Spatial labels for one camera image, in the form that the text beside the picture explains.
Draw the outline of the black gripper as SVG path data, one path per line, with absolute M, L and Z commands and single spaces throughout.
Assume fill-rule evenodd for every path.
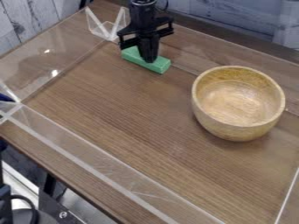
M 154 63 L 158 58 L 159 40 L 174 33 L 174 19 L 156 16 L 156 0 L 128 0 L 129 23 L 116 35 L 124 50 L 137 46 L 143 60 Z

